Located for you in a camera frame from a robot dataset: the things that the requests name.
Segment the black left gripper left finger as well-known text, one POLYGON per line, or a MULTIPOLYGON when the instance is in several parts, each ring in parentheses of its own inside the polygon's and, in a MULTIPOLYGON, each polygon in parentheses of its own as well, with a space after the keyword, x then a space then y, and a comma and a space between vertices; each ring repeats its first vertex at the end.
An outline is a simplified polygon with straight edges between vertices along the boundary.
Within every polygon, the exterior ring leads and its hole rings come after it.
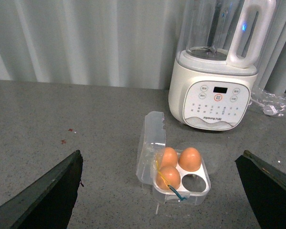
POLYGON ((65 229, 78 196, 83 157, 74 151, 0 206, 0 229, 65 229))

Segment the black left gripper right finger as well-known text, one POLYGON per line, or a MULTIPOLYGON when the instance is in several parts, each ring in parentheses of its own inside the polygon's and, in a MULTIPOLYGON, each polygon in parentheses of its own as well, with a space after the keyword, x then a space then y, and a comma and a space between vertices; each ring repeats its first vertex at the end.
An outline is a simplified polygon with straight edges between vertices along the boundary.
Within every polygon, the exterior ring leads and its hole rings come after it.
POLYGON ((246 150, 235 161, 262 229, 286 229, 286 174, 246 150))

